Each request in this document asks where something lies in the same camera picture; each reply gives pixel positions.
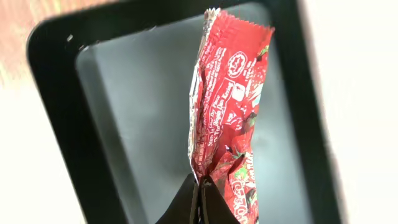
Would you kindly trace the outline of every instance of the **circular logo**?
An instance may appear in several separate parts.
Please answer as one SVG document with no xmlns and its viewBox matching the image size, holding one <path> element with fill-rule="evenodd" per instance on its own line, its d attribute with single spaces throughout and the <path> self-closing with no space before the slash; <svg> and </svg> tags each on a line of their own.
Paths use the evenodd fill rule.
<svg viewBox="0 0 398 224">
<path fill-rule="evenodd" d="M 228 60 L 228 75 L 231 78 L 238 77 L 244 69 L 248 57 L 243 52 L 236 52 L 229 60 Z"/>
</svg>

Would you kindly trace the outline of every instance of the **white surface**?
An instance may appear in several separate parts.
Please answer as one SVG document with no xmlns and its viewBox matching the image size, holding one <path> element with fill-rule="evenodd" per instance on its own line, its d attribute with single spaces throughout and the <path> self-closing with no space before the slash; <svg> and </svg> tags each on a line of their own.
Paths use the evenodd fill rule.
<svg viewBox="0 0 398 224">
<path fill-rule="evenodd" d="M 396 224 L 398 3 L 303 3 L 347 221 Z M 2 90 L 0 102 L 0 223 L 83 223 L 37 90 Z"/>
</svg>

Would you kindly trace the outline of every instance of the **red wrapper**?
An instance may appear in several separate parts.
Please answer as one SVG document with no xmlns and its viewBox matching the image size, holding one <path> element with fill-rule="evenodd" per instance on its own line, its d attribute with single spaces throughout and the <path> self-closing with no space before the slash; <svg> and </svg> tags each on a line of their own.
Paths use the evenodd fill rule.
<svg viewBox="0 0 398 224">
<path fill-rule="evenodd" d="M 209 9 L 203 30 L 190 91 L 188 156 L 198 181 L 210 175 L 240 223 L 257 223 L 251 138 L 274 29 Z"/>
</svg>

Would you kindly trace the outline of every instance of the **tray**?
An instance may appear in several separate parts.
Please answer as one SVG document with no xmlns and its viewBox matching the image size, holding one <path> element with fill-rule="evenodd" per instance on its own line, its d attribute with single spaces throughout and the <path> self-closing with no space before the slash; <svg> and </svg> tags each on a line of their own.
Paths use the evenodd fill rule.
<svg viewBox="0 0 398 224">
<path fill-rule="evenodd" d="M 340 223 L 294 1 L 119 2 L 41 23 L 28 58 L 88 223 L 155 223 L 190 172 L 208 7 L 276 28 L 253 136 L 262 223 Z"/>
</svg>

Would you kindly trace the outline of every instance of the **red packet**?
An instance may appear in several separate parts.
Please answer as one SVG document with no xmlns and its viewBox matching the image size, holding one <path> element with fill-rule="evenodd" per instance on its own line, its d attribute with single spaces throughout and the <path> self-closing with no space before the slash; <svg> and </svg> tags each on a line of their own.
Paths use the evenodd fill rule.
<svg viewBox="0 0 398 224">
<path fill-rule="evenodd" d="M 192 78 L 188 157 L 240 223 L 259 219 L 251 138 L 273 31 L 208 9 Z"/>
</svg>

